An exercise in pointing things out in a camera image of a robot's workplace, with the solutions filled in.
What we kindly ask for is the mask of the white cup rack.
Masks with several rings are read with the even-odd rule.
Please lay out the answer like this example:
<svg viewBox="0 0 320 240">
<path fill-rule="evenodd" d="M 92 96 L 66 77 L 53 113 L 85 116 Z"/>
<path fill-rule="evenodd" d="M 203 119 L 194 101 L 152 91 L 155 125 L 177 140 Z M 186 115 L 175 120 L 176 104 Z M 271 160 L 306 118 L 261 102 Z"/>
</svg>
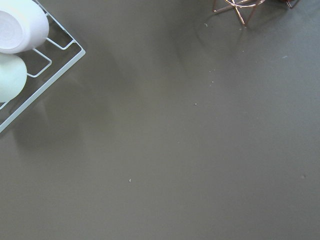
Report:
<svg viewBox="0 0 320 240">
<path fill-rule="evenodd" d="M 13 53 L 27 69 L 22 91 L 12 100 L 0 103 L 0 130 L 4 131 L 26 108 L 86 53 L 76 39 L 41 5 L 48 23 L 48 37 L 40 46 Z"/>
</svg>

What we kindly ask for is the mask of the white cup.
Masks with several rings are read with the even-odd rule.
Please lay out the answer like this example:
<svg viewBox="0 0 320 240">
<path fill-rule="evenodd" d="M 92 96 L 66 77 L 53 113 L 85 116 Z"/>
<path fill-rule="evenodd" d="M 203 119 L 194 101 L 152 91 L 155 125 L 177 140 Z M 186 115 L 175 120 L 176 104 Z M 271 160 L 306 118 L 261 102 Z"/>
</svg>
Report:
<svg viewBox="0 0 320 240">
<path fill-rule="evenodd" d="M 0 52 L 17 54 L 42 45 L 49 35 L 44 10 L 32 0 L 0 2 Z"/>
</svg>

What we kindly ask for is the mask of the mint green cup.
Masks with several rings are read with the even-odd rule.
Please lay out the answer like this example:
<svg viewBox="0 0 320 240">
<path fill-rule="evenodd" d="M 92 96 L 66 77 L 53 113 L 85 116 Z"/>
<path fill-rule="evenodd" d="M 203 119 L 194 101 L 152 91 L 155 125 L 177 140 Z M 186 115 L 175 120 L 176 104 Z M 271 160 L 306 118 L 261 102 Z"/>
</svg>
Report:
<svg viewBox="0 0 320 240">
<path fill-rule="evenodd" d="M 0 54 L 0 102 L 14 99 L 27 81 L 25 62 L 15 54 Z"/>
</svg>

